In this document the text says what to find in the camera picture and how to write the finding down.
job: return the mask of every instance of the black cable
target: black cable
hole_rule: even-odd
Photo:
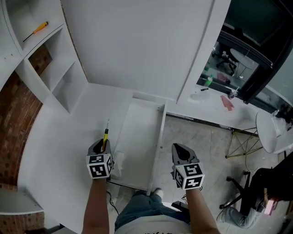
[[[116,209],[116,207],[115,207],[115,205],[114,205],[114,203],[113,203],[113,201],[112,201],[111,193],[108,192],[108,191],[106,191],[106,193],[108,193],[108,194],[110,195],[110,201],[109,201],[110,205],[111,205],[112,207],[114,207],[115,211],[116,211],[117,214],[119,215],[119,212],[118,212],[118,210]]]

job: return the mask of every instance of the floor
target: floor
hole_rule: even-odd
[[[239,135],[241,142],[246,138],[247,135]],[[182,201],[181,197],[185,194],[184,191],[176,188],[175,181],[172,180],[170,175],[172,167],[171,146],[173,143],[181,143],[193,149],[200,162],[204,165],[206,176],[203,182],[202,193],[211,213],[214,218],[217,218],[221,211],[219,205],[233,198],[237,192],[232,183],[226,182],[226,177],[234,177],[241,185],[245,183],[245,177],[242,176],[243,171],[247,170],[245,157],[225,158],[230,139],[231,132],[226,129],[189,122],[174,117],[166,117],[163,143],[153,183],[153,189],[156,187],[163,189],[163,202]],[[252,139],[248,147],[254,143],[255,139]],[[234,151],[238,146],[237,139],[234,139],[231,143],[230,152]],[[246,161],[246,165],[251,171],[261,167],[274,167],[277,164],[278,156],[268,154],[263,149],[248,155]],[[116,202],[118,211],[122,211],[131,198],[132,193],[132,189],[121,188]],[[242,234],[248,232],[250,234],[276,234],[284,221],[287,207],[288,202],[279,202],[271,217],[262,215],[259,222],[249,231],[239,229],[232,225],[230,226],[227,223],[217,223],[217,225],[223,234]],[[114,210],[109,212],[109,217],[110,226],[113,226],[117,217]]]

